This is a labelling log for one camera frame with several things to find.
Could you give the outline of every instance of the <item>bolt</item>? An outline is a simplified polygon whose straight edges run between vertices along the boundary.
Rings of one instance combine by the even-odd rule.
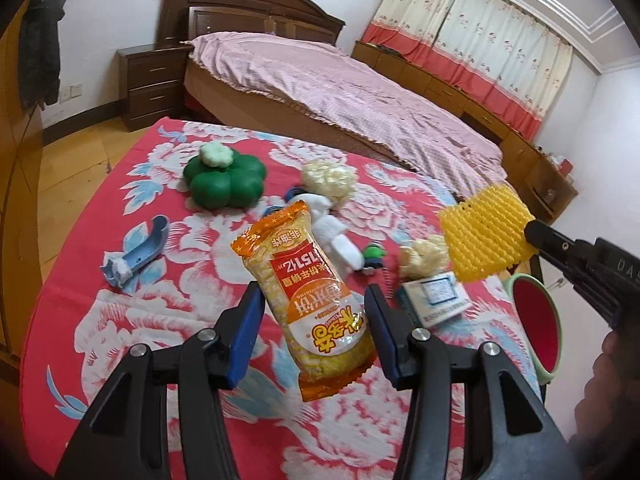
[[[485,343],[485,345],[482,347],[482,350],[484,350],[485,354],[491,356],[498,355],[500,353],[500,347],[493,342]]]
[[[204,342],[214,341],[218,339],[218,332],[212,328],[203,328],[198,332],[198,339]]]
[[[129,353],[133,355],[133,357],[142,357],[146,354],[146,345],[142,343],[138,343],[137,345],[133,345],[129,349]]]
[[[429,332],[426,328],[414,328],[411,330],[411,337],[413,337],[416,341],[428,341],[431,337],[431,332]]]

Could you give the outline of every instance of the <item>tablecloth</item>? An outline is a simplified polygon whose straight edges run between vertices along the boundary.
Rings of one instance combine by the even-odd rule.
[[[209,140],[258,156],[268,169],[264,196],[251,209],[207,212],[190,198],[182,168]],[[398,282],[398,246],[439,231],[436,212],[453,204],[441,184],[362,156],[287,137],[212,124],[160,120],[105,179],[65,241],[31,320],[22,361],[24,436],[34,462],[53,474],[78,420],[135,343],[181,344],[235,306],[251,276],[229,245],[284,192],[300,182],[308,160],[357,169],[353,197],[338,216],[359,247],[379,241],[390,278]],[[108,255],[123,254],[148,234],[151,219],[172,222],[164,254],[124,290],[100,272]],[[368,278],[352,274],[359,301]],[[465,285],[473,306],[436,333],[450,344],[499,343],[536,389],[524,331],[497,277]],[[266,313],[247,374],[222,395],[226,428],[242,478],[391,478],[410,393],[396,392],[376,363],[338,394],[302,402],[297,368],[279,326]],[[452,391],[447,479],[460,477],[464,393]],[[175,479],[180,466],[177,390],[168,391],[168,429]]]

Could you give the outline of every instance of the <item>bed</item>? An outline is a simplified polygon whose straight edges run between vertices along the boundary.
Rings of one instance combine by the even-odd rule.
[[[448,112],[330,47],[343,26],[310,0],[164,0],[158,42],[193,41],[184,80],[187,101],[220,123],[420,171],[462,196],[504,181],[496,146]],[[244,47],[247,37],[253,51]],[[289,59],[279,59],[285,56],[277,56],[277,50],[269,56],[255,50],[255,44],[267,48],[278,42],[278,48],[292,50]],[[212,44],[222,47],[212,54]],[[203,56],[207,49],[208,58]],[[311,70],[289,62],[300,59],[302,51],[317,54],[305,62],[344,67],[344,80],[337,81],[338,69],[333,81],[339,84],[332,85],[329,76],[322,79],[322,70],[314,75],[319,79],[303,80]],[[242,65],[247,56],[250,67]],[[228,70],[214,70],[213,59]],[[263,63],[254,70],[257,59]],[[247,81],[249,72],[259,77]],[[292,86],[295,92],[289,92]]]

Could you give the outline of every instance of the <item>rice cracker package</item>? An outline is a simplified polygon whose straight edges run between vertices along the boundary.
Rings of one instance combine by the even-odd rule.
[[[282,327],[304,401],[337,393],[371,366],[376,350],[364,309],[314,240],[304,202],[262,218],[231,248]]]

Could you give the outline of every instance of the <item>curtain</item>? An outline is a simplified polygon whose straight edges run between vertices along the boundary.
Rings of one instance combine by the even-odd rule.
[[[383,0],[362,41],[423,65],[454,0]]]
[[[383,0],[362,41],[397,50],[532,139],[573,48],[505,0]]]
[[[569,70],[573,48],[504,0],[455,0],[421,65],[532,139]]]

